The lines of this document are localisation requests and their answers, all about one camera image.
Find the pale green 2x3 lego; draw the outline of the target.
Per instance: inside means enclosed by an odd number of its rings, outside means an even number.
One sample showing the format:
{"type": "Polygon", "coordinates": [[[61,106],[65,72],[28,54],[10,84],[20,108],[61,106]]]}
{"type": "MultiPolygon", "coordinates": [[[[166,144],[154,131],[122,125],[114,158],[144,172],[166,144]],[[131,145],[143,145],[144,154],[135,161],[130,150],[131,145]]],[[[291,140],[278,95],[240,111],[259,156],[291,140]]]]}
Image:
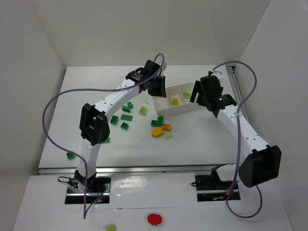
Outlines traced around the pale green 2x3 lego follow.
{"type": "Polygon", "coordinates": [[[189,92],[183,92],[182,95],[184,99],[189,100],[191,98],[191,94],[189,92]]]}

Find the pale green 2x2 lego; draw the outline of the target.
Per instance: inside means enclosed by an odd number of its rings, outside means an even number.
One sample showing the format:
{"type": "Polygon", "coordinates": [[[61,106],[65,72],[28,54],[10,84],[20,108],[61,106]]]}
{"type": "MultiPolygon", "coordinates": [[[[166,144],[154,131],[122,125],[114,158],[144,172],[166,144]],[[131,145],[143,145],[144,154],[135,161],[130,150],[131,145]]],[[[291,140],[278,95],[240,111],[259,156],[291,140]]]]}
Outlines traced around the pale green 2x2 lego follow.
{"type": "Polygon", "coordinates": [[[147,113],[147,107],[142,106],[142,107],[140,108],[140,110],[139,110],[139,115],[145,116],[146,113],[147,113]]]}

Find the green 2x3 lego brick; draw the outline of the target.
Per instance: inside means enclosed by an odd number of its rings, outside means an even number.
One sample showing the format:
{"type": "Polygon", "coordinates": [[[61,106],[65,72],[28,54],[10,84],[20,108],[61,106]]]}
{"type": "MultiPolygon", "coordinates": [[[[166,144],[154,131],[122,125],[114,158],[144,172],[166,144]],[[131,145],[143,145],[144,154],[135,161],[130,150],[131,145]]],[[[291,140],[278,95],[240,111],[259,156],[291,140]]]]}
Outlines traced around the green 2x3 lego brick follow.
{"type": "Polygon", "coordinates": [[[161,126],[164,125],[164,117],[163,117],[163,116],[159,116],[159,117],[157,118],[157,125],[158,125],[159,127],[161,127],[161,126]]]}

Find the green lego brick top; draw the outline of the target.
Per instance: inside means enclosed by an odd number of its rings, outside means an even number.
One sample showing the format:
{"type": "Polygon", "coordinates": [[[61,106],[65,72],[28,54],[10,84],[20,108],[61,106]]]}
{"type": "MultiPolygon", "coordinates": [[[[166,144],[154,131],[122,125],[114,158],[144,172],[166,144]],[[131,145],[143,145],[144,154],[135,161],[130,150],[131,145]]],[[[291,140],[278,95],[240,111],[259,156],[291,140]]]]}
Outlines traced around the green lego brick top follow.
{"type": "Polygon", "coordinates": [[[130,108],[128,106],[123,105],[122,106],[122,111],[126,113],[130,113],[130,108]]]}

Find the pale green small lego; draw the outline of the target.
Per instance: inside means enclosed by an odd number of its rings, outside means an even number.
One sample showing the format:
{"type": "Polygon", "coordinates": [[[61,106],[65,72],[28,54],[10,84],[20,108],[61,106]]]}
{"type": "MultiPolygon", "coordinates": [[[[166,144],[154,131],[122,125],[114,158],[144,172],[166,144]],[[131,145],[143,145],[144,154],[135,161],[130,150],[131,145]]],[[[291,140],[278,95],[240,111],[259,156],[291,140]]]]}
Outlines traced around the pale green small lego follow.
{"type": "Polygon", "coordinates": [[[166,140],[168,140],[168,139],[170,139],[170,138],[172,137],[172,133],[171,133],[170,131],[164,132],[163,135],[164,135],[164,137],[165,137],[166,140]]]}

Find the green curved lego brick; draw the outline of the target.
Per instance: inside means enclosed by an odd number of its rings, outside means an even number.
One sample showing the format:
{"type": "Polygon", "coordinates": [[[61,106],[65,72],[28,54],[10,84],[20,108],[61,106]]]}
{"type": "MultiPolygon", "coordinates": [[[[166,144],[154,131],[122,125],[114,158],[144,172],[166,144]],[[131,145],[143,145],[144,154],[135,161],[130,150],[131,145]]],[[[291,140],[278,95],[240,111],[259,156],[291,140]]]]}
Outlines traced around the green curved lego brick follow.
{"type": "Polygon", "coordinates": [[[132,102],[127,102],[127,106],[129,108],[129,111],[133,109],[133,103],[132,102]]]}

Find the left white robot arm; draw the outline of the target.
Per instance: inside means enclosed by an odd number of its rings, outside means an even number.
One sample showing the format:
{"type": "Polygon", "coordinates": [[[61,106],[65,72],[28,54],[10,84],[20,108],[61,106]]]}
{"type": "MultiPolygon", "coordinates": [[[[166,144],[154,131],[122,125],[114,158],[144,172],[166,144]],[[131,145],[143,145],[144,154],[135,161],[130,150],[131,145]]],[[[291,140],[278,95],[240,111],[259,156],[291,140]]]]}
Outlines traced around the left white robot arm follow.
{"type": "Polygon", "coordinates": [[[165,69],[165,63],[159,65],[148,60],[144,67],[129,72],[116,91],[93,105],[87,103],[82,107],[79,125],[82,160],[74,177],[85,192],[95,184],[99,149],[110,135],[108,122],[116,111],[143,91],[147,90],[151,96],[166,97],[165,69]]]}

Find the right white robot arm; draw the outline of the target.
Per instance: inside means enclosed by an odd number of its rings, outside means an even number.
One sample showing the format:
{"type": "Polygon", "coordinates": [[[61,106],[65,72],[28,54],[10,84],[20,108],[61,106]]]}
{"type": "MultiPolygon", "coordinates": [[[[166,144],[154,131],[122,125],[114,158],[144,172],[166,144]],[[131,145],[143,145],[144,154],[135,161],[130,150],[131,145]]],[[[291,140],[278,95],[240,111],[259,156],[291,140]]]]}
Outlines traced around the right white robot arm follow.
{"type": "Polygon", "coordinates": [[[223,87],[216,76],[197,80],[190,102],[212,112],[238,142],[236,163],[214,169],[220,181],[242,182],[244,186],[251,188],[278,177],[282,155],[280,148],[271,146],[260,137],[238,111],[234,98],[223,94],[223,87]]]}

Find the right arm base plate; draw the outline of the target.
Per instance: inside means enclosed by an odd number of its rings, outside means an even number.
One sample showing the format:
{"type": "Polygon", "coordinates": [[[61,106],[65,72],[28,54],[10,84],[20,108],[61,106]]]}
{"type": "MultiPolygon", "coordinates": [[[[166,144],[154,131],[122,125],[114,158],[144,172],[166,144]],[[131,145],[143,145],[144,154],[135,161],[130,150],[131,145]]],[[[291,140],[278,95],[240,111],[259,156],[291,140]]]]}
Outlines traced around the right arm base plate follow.
{"type": "Polygon", "coordinates": [[[231,180],[222,181],[219,178],[216,168],[212,168],[209,174],[195,175],[195,181],[191,183],[191,186],[196,188],[197,202],[226,201],[228,196],[230,200],[240,200],[237,184],[231,194],[227,195],[227,190],[231,185],[231,180]]]}

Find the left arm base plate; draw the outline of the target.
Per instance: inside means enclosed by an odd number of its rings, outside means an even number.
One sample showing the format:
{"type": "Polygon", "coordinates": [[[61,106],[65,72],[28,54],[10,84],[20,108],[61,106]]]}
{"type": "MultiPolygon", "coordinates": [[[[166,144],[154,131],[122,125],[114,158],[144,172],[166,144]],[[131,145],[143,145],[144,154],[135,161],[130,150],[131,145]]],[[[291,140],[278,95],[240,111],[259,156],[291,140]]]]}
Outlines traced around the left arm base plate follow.
{"type": "MultiPolygon", "coordinates": [[[[79,185],[75,178],[70,178],[65,196],[66,205],[78,205],[84,203],[83,186],[79,185]]],[[[110,202],[110,177],[98,177],[93,186],[87,191],[86,203],[91,204],[97,200],[98,204],[108,204],[110,202]]]]}

